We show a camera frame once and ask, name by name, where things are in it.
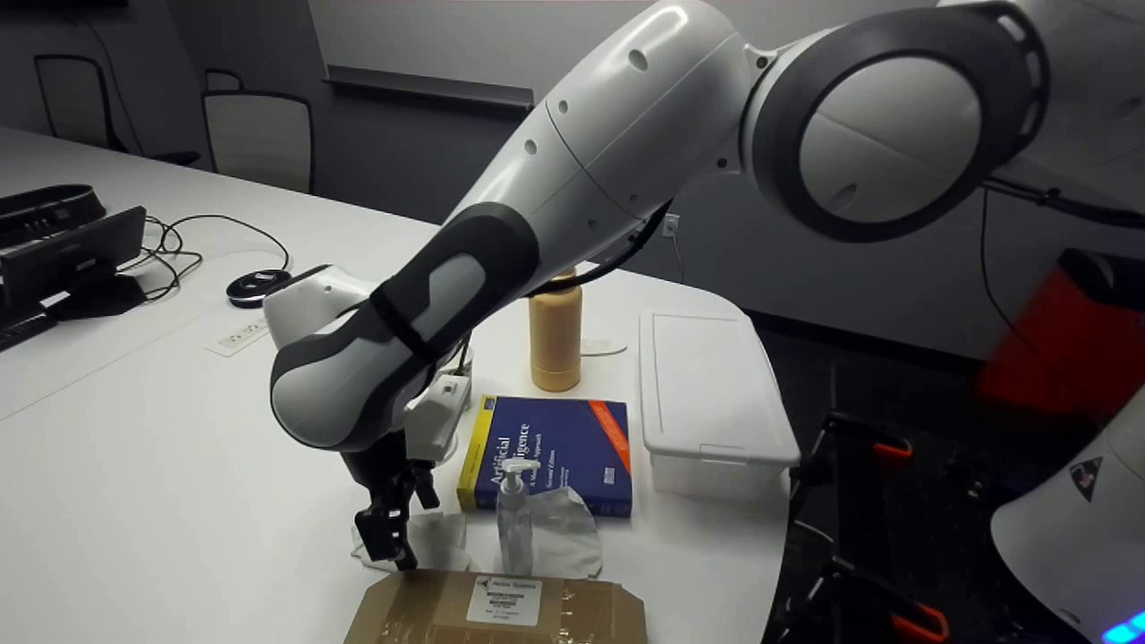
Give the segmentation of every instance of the book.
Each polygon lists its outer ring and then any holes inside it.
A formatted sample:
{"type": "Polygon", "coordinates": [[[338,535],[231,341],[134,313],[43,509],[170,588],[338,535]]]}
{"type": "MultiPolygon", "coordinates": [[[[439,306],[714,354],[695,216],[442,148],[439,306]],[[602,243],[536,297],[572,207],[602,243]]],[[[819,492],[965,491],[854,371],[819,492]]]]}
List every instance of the book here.
{"type": "Polygon", "coordinates": [[[456,501],[492,512],[499,456],[534,456],[530,492],[572,485],[595,516],[633,516],[629,418],[621,399],[484,396],[456,501]]]}

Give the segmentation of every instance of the white desk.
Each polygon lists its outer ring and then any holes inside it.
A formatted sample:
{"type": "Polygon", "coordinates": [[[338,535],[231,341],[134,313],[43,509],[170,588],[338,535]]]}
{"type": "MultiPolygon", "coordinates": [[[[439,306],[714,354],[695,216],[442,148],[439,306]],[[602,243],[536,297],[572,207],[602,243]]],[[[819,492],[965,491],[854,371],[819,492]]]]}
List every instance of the white desk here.
{"type": "MultiPolygon", "coordinates": [[[[0,192],[93,182],[109,211],[225,211],[282,236],[298,269],[336,260],[383,278],[430,224],[299,192],[119,157],[0,130],[0,192]]],[[[0,641],[37,644],[316,644],[338,641],[380,574],[352,563],[366,492],[338,456],[298,447],[263,408],[272,342],[218,350],[257,313],[225,304],[231,274],[275,250],[227,224],[186,224],[206,264],[182,292],[123,318],[66,320],[0,354],[0,641]]],[[[604,522],[604,580],[645,596],[656,644],[758,641],[783,558],[788,498],[743,512],[660,498],[637,404],[637,313],[725,311],[640,274],[588,291],[588,360],[572,392],[633,399],[637,503],[604,522]]],[[[523,306],[471,341],[476,396],[530,392],[523,306]]],[[[462,449],[437,473],[456,474],[462,449]]],[[[492,527],[471,517],[476,567],[492,527]]]]}

